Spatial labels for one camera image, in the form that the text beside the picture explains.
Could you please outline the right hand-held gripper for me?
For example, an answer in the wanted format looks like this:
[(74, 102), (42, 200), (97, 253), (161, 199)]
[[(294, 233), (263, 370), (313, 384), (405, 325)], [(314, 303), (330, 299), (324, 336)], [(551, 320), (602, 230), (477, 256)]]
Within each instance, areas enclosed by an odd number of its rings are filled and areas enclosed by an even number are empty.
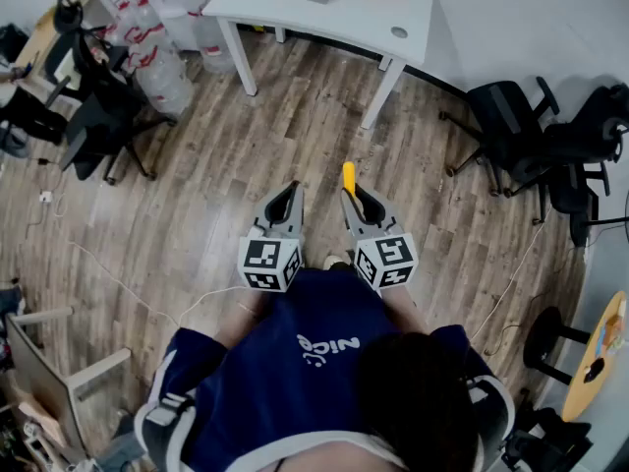
[(348, 190), (341, 192), (347, 230), (354, 245), (353, 266), (376, 293), (404, 286), (418, 266), (411, 233), (397, 222), (393, 204), (382, 194), (356, 185), (357, 201)]

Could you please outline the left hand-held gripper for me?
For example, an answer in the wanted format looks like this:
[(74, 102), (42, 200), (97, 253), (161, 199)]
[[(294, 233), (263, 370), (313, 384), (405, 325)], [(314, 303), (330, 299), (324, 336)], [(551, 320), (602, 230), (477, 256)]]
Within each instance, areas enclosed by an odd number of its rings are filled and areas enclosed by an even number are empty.
[[(271, 190), (257, 203), (255, 224), (302, 225), (304, 187), (296, 180)], [(237, 270), (250, 289), (286, 292), (303, 265), (302, 243), (298, 238), (267, 234), (252, 226), (240, 238)]]

